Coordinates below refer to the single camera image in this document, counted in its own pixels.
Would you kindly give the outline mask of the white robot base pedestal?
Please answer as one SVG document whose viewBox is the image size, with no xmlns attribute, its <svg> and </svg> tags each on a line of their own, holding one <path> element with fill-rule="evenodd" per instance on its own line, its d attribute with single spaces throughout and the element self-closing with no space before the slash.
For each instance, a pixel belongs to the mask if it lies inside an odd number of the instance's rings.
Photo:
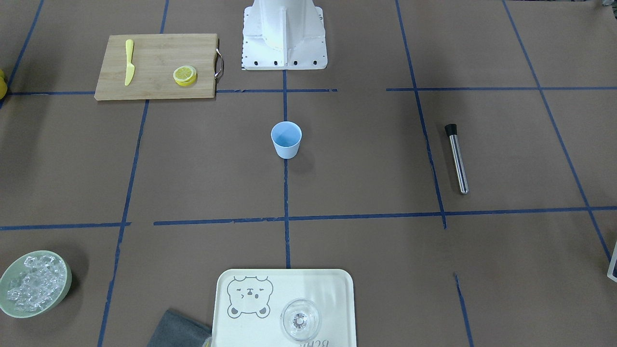
<svg viewBox="0 0 617 347">
<path fill-rule="evenodd" d="M 323 11 L 312 0 L 255 0 L 243 19 L 243 70 L 327 68 Z"/>
</svg>

